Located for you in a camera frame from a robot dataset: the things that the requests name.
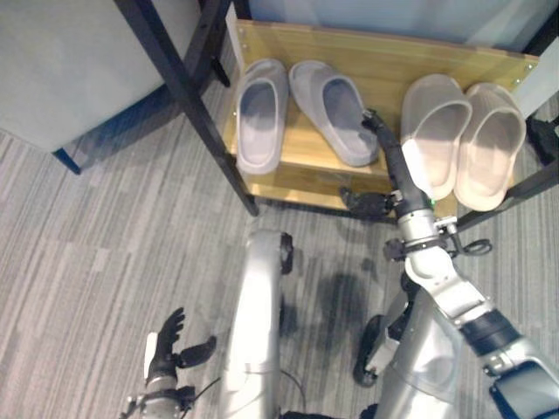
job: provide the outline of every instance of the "slipper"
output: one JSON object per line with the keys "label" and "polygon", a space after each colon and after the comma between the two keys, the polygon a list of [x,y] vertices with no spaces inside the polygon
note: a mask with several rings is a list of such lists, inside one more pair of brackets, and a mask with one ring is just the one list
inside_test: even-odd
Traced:
{"label": "slipper", "polygon": [[[444,74],[416,80],[405,94],[401,135],[406,162],[414,183],[423,190],[427,177],[431,190],[425,192],[436,200],[452,192],[460,136],[471,116],[472,105],[459,84]],[[406,150],[418,150],[420,156]]]}
{"label": "slipper", "polygon": [[277,59],[246,69],[237,100],[237,166],[243,172],[263,175],[280,164],[288,95],[286,68]]}
{"label": "slipper", "polygon": [[321,61],[301,61],[289,72],[291,93],[300,110],[349,166],[378,156],[376,137],[362,127],[361,97],[354,82]]}
{"label": "slipper", "polygon": [[466,96],[473,114],[460,143],[454,195],[466,207],[489,211],[507,193],[526,123],[504,87],[479,83]]}

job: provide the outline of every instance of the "wire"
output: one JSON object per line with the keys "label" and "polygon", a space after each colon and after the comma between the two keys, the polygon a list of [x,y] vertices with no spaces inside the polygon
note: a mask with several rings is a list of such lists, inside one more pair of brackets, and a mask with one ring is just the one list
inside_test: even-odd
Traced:
{"label": "wire", "polygon": [[211,388],[211,386],[216,384],[219,380],[221,380],[221,377],[216,378],[214,381],[212,381],[210,384],[208,384],[206,387],[204,387],[204,389],[200,393],[198,393],[196,397],[194,397],[194,400],[192,400],[192,404],[194,404],[196,402],[196,400],[198,400],[198,398],[200,398],[201,395],[203,395],[206,391],[208,391]]}
{"label": "wire", "polygon": [[285,369],[282,369],[281,373],[286,375],[289,379],[291,379],[291,381],[293,381],[295,383],[295,386],[297,386],[297,388],[299,389],[301,404],[303,405],[303,413],[307,413],[307,398],[305,397],[305,390],[303,389],[303,386],[299,383],[299,381],[297,381],[297,379],[294,376],[289,374]]}
{"label": "wire", "polygon": [[480,240],[475,240],[466,246],[462,246],[462,242],[460,242],[460,237],[458,234],[451,234],[450,238],[454,243],[455,250],[448,251],[448,254],[451,255],[451,258],[455,258],[458,255],[465,255],[465,256],[483,256],[493,250],[493,245],[491,241],[487,238],[481,238]]}

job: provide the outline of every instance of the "gray slipper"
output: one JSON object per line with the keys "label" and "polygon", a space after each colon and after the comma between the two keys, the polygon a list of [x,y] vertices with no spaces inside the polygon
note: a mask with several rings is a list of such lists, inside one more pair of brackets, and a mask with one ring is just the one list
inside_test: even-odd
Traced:
{"label": "gray slipper", "polygon": [[365,166],[378,156],[376,137],[361,126],[363,103],[354,82],[321,61],[301,61],[289,72],[300,110],[321,132],[340,160]]}
{"label": "gray slipper", "polygon": [[272,172],[280,164],[289,83],[277,59],[250,65],[239,81],[237,165],[251,175]]}

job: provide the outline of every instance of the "gray striped carpet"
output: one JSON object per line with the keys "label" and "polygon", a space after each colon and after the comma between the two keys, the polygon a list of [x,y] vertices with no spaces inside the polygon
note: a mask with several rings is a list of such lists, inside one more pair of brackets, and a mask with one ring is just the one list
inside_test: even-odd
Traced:
{"label": "gray striped carpet", "polygon": [[[218,115],[231,93],[204,99]],[[142,391],[148,331],[178,306],[181,345],[214,333],[217,354],[180,373],[198,389],[224,361],[243,247],[266,227],[293,235],[293,273],[282,367],[301,380],[308,410],[355,418],[382,386],[358,388],[351,368],[359,332],[386,309],[401,266],[383,259],[390,226],[261,203],[247,215],[189,122],[164,93],[134,106],[68,148],[86,169],[72,175],[50,155],[0,137],[0,418],[116,418]],[[537,169],[526,147],[519,177]],[[483,258],[459,268],[552,359],[559,361],[559,189],[483,223]],[[461,418],[497,412],[488,380],[465,349]],[[216,416],[217,387],[187,417]],[[300,409],[282,378],[285,409]]]}

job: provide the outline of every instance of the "shoe rack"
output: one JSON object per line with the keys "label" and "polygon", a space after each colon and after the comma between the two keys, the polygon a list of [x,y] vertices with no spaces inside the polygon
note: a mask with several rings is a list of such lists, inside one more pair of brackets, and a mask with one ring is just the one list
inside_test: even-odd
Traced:
{"label": "shoe rack", "polygon": [[[538,62],[537,57],[489,48],[297,24],[238,20],[234,31],[245,65],[262,58],[276,58],[287,70],[303,59],[332,65],[355,81],[365,106],[376,109],[396,134],[404,94],[414,80],[442,72],[463,89],[488,81],[512,90]],[[232,155],[237,152],[234,107],[235,101],[223,135]],[[382,153],[367,167],[345,165],[293,99],[279,167],[271,174],[244,176],[244,180],[255,196],[336,210],[345,209],[338,196],[341,186],[390,192]],[[454,196],[436,203],[435,211],[438,216],[456,215]]]}

